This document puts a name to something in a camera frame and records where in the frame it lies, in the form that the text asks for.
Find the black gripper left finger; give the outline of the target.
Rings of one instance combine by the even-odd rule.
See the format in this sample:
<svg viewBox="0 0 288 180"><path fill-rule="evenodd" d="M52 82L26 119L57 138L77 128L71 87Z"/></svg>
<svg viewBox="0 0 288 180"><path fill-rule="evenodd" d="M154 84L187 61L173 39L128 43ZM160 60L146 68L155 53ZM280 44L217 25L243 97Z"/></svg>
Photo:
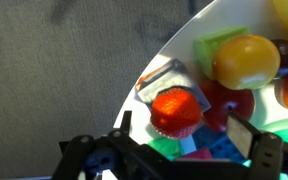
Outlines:
<svg viewBox="0 0 288 180"><path fill-rule="evenodd" d="M131 111L125 111L123 113L121 125L120 125L120 132L122 135L128 135L131 128L131 118L132 118L132 112Z"/></svg>

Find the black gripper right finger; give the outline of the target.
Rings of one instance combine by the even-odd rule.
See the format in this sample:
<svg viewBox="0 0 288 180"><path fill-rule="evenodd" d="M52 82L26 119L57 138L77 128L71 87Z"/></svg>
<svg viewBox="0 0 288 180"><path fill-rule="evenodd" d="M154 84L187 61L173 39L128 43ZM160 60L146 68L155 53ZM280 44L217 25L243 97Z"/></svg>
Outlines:
<svg viewBox="0 0 288 180"><path fill-rule="evenodd" d="M253 145L262 132L235 112L230 112L226 124L226 135L242 156L250 159Z"/></svg>

